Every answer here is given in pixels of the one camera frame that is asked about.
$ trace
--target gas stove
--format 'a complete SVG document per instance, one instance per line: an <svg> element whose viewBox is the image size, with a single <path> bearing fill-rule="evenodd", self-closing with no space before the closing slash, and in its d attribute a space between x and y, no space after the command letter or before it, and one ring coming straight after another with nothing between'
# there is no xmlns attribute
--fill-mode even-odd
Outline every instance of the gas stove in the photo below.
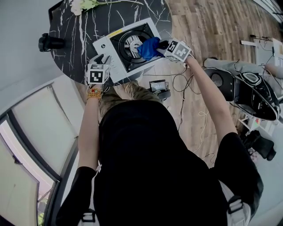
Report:
<svg viewBox="0 0 283 226"><path fill-rule="evenodd" d="M110 77L118 82L146 68L154 66L162 57L147 61L138 53L137 47L150 38L159 37L151 18L128 25L93 43L98 54L111 56Z"/></svg>

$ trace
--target orange bracelet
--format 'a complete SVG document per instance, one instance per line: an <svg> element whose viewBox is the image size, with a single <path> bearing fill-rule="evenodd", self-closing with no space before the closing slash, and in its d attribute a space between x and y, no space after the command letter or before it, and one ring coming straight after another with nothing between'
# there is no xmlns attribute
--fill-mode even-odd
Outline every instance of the orange bracelet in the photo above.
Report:
<svg viewBox="0 0 283 226"><path fill-rule="evenodd" d="M97 98L101 99L101 90L97 88L92 88L88 91L88 98Z"/></svg>

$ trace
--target blue cloth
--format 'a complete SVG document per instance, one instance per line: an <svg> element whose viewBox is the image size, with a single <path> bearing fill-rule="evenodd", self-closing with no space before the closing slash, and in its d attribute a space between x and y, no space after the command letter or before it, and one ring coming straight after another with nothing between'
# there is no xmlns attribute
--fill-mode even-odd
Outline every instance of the blue cloth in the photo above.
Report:
<svg viewBox="0 0 283 226"><path fill-rule="evenodd" d="M139 46L138 53L145 60L151 60L153 57L160 55L156 49L159 47L160 38L154 37L147 39L141 46Z"/></svg>

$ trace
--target marble tabletop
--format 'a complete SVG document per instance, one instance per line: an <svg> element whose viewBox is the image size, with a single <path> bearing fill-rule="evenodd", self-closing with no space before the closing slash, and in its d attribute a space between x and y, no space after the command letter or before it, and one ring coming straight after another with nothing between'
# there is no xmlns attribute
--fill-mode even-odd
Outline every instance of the marble tabletop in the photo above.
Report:
<svg viewBox="0 0 283 226"><path fill-rule="evenodd" d="M100 1L108 4L80 16L71 12L71 0L65 0L53 11L49 35L63 38L65 47L51 50L52 57L65 75L82 84L89 60L97 55L92 44L100 37L148 17L161 38L172 34L172 18L165 0Z"/></svg>

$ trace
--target black t-shirt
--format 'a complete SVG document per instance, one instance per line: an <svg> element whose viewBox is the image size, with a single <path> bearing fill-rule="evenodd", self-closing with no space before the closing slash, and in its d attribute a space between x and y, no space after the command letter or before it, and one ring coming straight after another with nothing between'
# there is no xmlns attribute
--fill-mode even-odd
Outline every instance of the black t-shirt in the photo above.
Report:
<svg viewBox="0 0 283 226"><path fill-rule="evenodd" d="M129 101L113 107L99 126L100 173L94 206L100 225L227 225L227 201L218 180L252 209L261 178L236 133L221 141L208 169L190 152L160 103ZM88 211L95 171L77 170L57 225L76 225Z"/></svg>

